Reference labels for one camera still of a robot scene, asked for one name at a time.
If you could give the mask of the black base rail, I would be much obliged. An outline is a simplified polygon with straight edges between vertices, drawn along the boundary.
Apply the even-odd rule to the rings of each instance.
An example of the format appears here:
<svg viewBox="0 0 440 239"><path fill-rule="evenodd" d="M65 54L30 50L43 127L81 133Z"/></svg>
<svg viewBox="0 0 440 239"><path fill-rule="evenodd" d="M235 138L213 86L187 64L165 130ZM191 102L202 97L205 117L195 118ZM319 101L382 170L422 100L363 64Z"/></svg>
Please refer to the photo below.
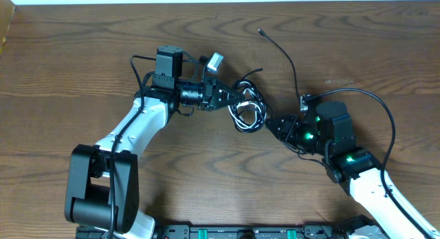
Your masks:
<svg viewBox="0 0 440 239"><path fill-rule="evenodd" d="M189 225L157 226L152 239L337 239L345 238L331 225L293 227L213 227Z"/></svg>

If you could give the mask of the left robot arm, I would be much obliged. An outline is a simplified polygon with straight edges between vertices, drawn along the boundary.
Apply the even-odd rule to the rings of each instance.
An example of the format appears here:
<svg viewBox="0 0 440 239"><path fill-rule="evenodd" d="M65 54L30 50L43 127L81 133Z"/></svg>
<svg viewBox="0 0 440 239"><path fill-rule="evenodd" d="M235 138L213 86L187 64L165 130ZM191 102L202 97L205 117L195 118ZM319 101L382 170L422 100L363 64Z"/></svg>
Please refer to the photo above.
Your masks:
<svg viewBox="0 0 440 239"><path fill-rule="evenodd" d="M155 220L139 209L138 160L180 106L216 111L244 100L214 77L218 53L194 59L180 47L162 45L155 68L135 77L139 85L123 120L94 145L77 145L69 164L65 219L101 238L152 238Z"/></svg>

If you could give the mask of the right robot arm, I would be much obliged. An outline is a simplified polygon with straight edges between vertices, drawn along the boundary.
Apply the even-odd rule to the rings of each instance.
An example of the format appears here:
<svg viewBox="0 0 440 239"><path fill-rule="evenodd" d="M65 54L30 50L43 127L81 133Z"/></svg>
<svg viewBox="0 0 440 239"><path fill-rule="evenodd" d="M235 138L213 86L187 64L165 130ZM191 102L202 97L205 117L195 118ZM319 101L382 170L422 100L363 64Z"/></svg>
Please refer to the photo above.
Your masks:
<svg viewBox="0 0 440 239"><path fill-rule="evenodd" d="M375 223L352 220L347 238L438 238L435 229L402 195L380 161L357 145L353 124L342 102L314 102L304 117L267 119L266 127L285 146L322 156L327 176L362 205Z"/></svg>

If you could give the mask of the cardboard panel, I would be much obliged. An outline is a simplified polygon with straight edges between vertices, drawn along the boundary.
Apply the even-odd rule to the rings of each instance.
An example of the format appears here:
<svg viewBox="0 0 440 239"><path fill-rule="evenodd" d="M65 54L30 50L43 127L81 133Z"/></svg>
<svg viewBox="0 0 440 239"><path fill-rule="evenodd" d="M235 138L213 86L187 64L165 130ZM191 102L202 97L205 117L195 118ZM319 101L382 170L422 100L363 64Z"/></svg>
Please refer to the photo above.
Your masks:
<svg viewBox="0 0 440 239"><path fill-rule="evenodd" d="M10 24L16 10L15 4L11 0L0 0L0 48L3 48L6 37L10 29Z"/></svg>

